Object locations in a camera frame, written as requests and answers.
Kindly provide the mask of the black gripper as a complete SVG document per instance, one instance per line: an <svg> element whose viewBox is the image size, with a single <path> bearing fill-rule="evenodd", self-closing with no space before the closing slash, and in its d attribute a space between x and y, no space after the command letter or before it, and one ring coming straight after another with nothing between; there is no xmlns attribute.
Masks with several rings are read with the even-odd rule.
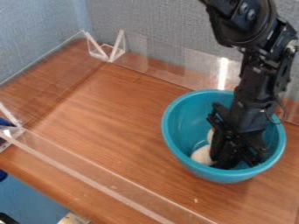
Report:
<svg viewBox="0 0 299 224"><path fill-rule="evenodd" d="M232 92L212 90L213 110L208 120L216 129L210 157L213 167L230 170L244 160L250 167L261 165L270 153L264 134L273 111L242 102Z"/></svg>

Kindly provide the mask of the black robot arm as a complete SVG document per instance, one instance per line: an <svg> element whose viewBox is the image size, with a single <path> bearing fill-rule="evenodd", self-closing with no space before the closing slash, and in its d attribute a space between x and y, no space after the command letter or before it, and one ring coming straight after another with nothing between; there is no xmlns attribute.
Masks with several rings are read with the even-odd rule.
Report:
<svg viewBox="0 0 299 224"><path fill-rule="evenodd" d="M269 153L264 135L277 109L284 107L280 94L292 82L299 38L280 17L274 0L201 1L220 44L244 53L233 103L226 107L216 102L209 114L213 166L232 169L242 162L256 166Z"/></svg>

